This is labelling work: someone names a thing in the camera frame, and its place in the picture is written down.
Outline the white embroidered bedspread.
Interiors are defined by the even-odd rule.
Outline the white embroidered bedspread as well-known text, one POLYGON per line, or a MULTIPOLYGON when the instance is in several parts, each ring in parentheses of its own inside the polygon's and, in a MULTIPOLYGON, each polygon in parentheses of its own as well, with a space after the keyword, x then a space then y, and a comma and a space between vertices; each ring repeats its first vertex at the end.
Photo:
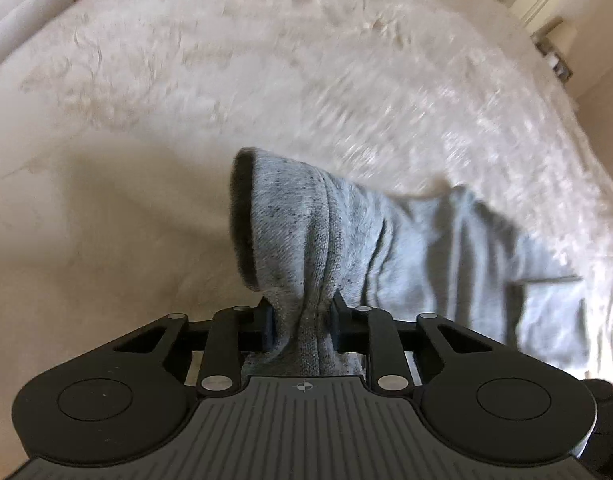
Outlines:
POLYGON ((256 298, 229 233, 248 146, 519 226, 589 284, 569 372, 613 382, 613 181, 492 1, 80 0, 0 66, 0 479, 35 375, 256 298))

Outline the light blue speckled pants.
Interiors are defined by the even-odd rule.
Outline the light blue speckled pants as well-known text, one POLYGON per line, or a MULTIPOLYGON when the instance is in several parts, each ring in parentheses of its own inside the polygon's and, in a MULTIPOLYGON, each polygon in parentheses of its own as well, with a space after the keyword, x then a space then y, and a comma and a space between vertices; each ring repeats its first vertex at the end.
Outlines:
POLYGON ((456 186, 391 197, 257 148, 230 181, 240 275, 276 312, 273 349, 251 375, 360 375, 335 351, 335 295, 401 321, 436 313, 574 375, 589 360, 584 284, 533 235, 456 186))

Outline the right cream nightstand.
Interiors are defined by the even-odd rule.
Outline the right cream nightstand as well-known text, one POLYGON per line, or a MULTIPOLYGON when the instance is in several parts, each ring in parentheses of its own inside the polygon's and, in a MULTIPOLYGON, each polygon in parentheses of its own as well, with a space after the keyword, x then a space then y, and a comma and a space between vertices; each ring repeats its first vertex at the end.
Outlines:
POLYGON ((577 35, 576 26, 563 18, 553 18, 532 34, 535 47, 562 84, 573 75, 568 58, 577 35))

